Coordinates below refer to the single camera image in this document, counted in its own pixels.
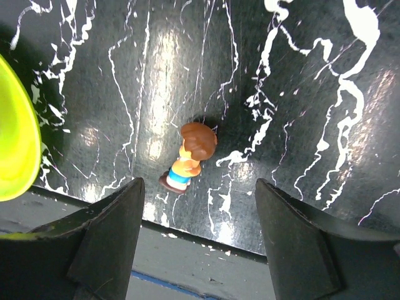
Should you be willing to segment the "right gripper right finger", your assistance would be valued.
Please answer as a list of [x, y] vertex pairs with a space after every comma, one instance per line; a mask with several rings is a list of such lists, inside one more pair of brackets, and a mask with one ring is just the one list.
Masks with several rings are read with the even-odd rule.
[[399, 235], [333, 217], [262, 178], [255, 199], [277, 299], [399, 299]]

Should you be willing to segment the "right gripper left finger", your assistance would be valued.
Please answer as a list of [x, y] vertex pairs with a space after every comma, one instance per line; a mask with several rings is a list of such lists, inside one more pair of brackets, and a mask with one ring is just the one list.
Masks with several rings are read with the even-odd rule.
[[1, 299], [125, 299], [145, 183], [27, 233], [1, 236]]

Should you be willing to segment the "brown haired boy toy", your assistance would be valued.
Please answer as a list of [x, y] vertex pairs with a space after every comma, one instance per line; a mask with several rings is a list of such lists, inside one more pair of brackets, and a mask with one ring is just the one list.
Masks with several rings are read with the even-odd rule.
[[184, 194], [191, 185], [191, 179], [200, 175], [201, 162], [213, 156], [218, 144], [216, 133], [201, 122], [183, 125], [181, 136], [178, 158], [159, 178], [162, 186], [178, 194]]

